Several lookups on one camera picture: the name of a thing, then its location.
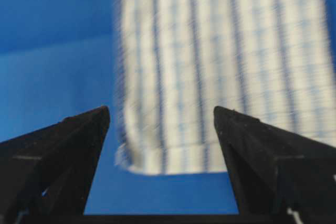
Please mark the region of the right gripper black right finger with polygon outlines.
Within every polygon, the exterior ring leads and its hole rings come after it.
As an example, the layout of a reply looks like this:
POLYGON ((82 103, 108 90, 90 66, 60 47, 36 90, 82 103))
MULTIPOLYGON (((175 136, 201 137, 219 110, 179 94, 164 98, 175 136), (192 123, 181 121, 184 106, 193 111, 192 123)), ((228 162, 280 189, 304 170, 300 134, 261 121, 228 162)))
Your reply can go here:
POLYGON ((214 127, 243 216, 335 223, 335 148, 221 106, 214 127))

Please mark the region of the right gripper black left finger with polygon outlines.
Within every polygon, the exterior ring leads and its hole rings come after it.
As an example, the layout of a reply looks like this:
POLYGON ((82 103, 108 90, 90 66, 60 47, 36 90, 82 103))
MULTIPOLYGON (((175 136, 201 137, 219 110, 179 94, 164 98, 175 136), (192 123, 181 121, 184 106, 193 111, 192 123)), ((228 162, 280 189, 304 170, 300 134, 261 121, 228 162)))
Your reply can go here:
POLYGON ((1 223, 32 215, 82 215, 110 113, 100 106, 1 143, 1 223))

